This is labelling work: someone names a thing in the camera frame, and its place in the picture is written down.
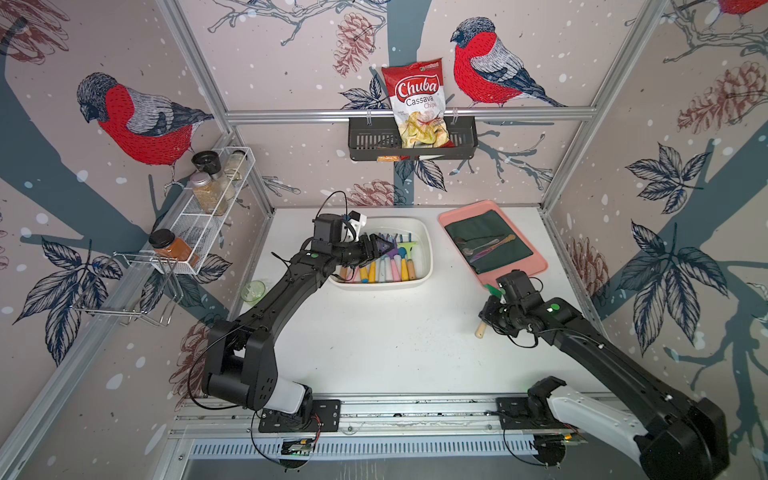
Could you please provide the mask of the blue claw rake yellow handle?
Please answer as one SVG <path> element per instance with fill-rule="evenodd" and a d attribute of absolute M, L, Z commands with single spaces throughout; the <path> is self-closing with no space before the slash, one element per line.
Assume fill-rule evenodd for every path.
<path fill-rule="evenodd" d="M 399 261 L 399 273 L 400 280 L 405 282 L 410 280 L 410 273 L 408 269 L 407 250 L 405 247 L 399 246 L 396 258 Z"/>

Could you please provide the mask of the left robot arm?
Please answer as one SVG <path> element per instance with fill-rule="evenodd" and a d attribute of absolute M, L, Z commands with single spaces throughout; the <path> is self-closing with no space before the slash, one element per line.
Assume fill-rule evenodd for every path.
<path fill-rule="evenodd" d="M 265 407 L 294 414 L 307 387 L 279 376 L 275 344 L 300 306 L 339 267 L 361 267 L 395 249 L 379 235 L 355 242 L 315 238 L 287 261 L 286 271 L 250 310 L 233 321 L 219 321 L 209 331 L 201 390 L 204 394 L 259 411 Z"/>

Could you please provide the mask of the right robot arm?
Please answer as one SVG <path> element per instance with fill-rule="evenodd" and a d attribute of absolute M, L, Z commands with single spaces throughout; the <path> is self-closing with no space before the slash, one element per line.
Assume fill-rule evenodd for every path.
<path fill-rule="evenodd" d="M 730 465 L 726 416 L 693 400 L 611 345 L 561 298 L 505 304 L 489 296 L 480 319 L 505 337 L 521 331 L 558 348 L 588 370 L 628 409 L 588 399 L 555 376 L 527 391 L 535 419 L 578 427 L 635 461 L 650 479 L 715 479 Z"/>

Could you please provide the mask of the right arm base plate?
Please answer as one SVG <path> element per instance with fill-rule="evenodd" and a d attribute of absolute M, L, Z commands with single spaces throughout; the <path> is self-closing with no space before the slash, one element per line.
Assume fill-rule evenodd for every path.
<path fill-rule="evenodd" d="M 548 404 L 552 393 L 562 386 L 566 386 L 565 381 L 549 376 L 536 382 L 525 396 L 497 397 L 494 415 L 499 417 L 503 430 L 563 428 L 578 432 L 574 426 L 559 421 Z"/>

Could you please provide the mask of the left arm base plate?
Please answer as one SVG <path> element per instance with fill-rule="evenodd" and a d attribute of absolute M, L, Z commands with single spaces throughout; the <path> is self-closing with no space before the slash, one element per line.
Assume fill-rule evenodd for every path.
<path fill-rule="evenodd" d="M 260 417 L 258 432 L 337 432 L 340 410 L 341 401 L 339 399 L 317 400 L 308 390 L 299 405 L 299 409 L 293 414 L 264 409 Z"/>

